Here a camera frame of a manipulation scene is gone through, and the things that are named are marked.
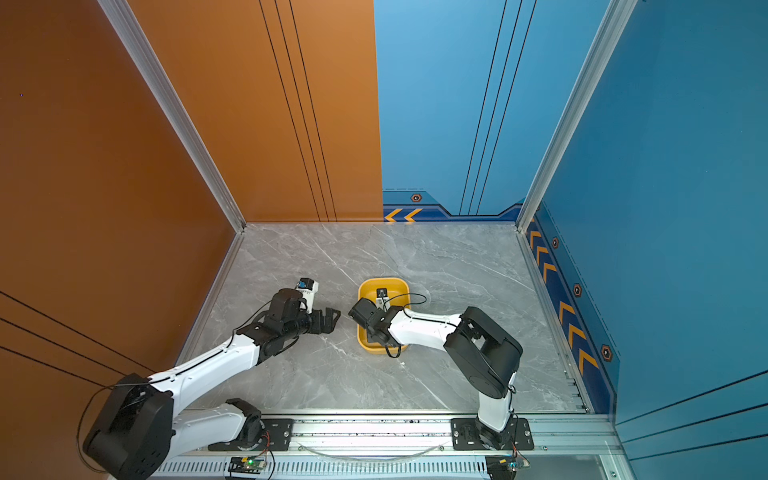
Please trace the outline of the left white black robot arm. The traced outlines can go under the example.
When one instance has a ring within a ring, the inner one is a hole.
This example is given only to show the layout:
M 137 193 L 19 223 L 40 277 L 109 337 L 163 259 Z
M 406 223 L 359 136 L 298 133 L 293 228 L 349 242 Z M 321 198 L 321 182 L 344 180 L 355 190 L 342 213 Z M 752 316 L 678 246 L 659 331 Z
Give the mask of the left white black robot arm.
M 240 398 L 202 410 L 192 403 L 305 335 L 334 331 L 341 313 L 314 307 L 315 283 L 302 279 L 259 307 L 219 346 L 148 377 L 130 374 L 109 396 L 89 432 L 76 433 L 83 463 L 115 479 L 147 479 L 170 458 L 203 447 L 249 451 L 269 447 L 261 411 Z

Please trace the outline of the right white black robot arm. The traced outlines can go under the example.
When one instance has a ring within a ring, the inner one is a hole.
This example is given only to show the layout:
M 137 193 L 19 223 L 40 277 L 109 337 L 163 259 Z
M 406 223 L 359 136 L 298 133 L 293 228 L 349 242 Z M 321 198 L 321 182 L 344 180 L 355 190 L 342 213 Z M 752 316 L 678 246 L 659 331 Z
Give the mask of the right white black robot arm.
M 494 450 L 514 447 L 513 396 L 523 347 L 484 311 L 470 306 L 461 314 L 426 314 L 362 298 L 349 316 L 386 352 L 406 346 L 445 352 L 478 392 L 480 441 Z

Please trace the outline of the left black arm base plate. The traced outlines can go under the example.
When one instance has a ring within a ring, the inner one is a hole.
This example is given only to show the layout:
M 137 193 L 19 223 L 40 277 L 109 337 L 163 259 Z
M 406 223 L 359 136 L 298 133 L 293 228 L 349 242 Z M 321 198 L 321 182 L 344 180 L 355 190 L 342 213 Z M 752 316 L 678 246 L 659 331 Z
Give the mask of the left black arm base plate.
M 267 418 L 248 420 L 238 436 L 228 442 L 218 442 L 207 447 L 208 451 L 285 452 L 289 450 L 294 420 L 290 418 Z

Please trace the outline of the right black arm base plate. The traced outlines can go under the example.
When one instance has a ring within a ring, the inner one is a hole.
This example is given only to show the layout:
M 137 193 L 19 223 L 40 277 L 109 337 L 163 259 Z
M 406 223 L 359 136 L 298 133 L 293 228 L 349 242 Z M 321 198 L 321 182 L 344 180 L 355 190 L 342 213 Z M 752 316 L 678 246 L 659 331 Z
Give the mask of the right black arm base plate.
M 535 448 L 529 422 L 521 417 L 510 418 L 501 432 L 476 418 L 453 418 L 450 427 L 453 448 L 457 451 L 532 451 Z

